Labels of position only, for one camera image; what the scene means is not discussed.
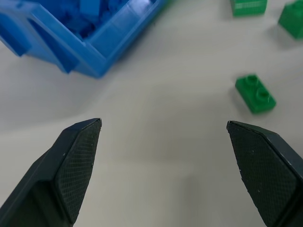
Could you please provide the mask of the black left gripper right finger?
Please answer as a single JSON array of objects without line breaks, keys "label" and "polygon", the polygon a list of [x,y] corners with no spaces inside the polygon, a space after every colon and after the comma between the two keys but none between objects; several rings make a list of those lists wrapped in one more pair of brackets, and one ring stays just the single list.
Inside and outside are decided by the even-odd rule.
[{"label": "black left gripper right finger", "polygon": [[277,133],[227,123],[241,179],[267,227],[303,227],[303,158]]}]

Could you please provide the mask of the green two-stud toy brick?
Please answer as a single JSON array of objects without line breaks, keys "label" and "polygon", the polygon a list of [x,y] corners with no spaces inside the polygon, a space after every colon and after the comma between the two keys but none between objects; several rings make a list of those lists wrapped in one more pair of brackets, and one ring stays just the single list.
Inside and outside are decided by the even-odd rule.
[{"label": "green two-stud toy brick", "polygon": [[248,74],[236,79],[235,87],[253,114],[271,111],[276,101],[257,74]]}]

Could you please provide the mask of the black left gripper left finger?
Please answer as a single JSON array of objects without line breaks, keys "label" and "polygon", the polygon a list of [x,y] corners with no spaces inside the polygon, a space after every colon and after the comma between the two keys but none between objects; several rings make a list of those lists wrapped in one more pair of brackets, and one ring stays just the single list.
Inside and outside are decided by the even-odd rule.
[{"label": "black left gripper left finger", "polygon": [[93,171],[100,118],[64,129],[0,207],[0,227],[73,227]]}]

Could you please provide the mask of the blue plastic storage bin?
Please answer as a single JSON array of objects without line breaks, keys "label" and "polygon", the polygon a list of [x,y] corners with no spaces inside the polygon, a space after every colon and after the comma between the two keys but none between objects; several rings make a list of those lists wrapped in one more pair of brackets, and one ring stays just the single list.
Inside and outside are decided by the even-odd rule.
[{"label": "blue plastic storage bin", "polygon": [[0,41],[17,56],[100,78],[169,0],[101,0],[99,17],[80,0],[0,0]]}]

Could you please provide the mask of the blue toy brick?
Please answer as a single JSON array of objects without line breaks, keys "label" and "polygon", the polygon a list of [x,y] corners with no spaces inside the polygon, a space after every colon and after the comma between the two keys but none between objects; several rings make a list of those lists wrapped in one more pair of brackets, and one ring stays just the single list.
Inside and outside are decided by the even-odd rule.
[{"label": "blue toy brick", "polygon": [[80,14],[89,17],[99,17],[101,0],[80,0]]}]

